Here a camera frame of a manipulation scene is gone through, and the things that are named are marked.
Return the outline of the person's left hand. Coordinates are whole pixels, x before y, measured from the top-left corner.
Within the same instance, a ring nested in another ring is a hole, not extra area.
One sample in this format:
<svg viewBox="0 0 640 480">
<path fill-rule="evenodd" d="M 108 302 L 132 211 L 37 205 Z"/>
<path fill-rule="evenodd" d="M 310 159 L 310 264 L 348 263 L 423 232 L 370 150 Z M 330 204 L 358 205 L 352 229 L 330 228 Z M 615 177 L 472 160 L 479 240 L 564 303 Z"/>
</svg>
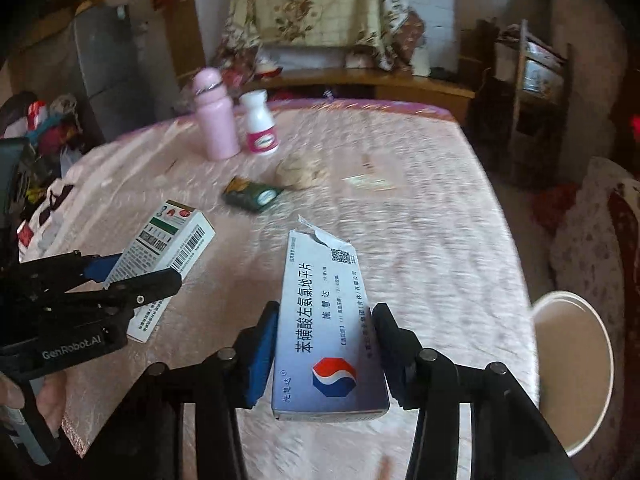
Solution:
<svg viewBox="0 0 640 480">
<path fill-rule="evenodd" d="M 36 395 L 37 408 L 44 418 L 51 434 L 58 435 L 62 425 L 62 419 L 66 404 L 67 374 L 65 370 L 47 375 L 43 378 L 43 384 Z M 0 403 L 9 408 L 24 408 L 25 399 L 21 389 L 14 384 L 5 374 L 1 375 Z"/>
</svg>

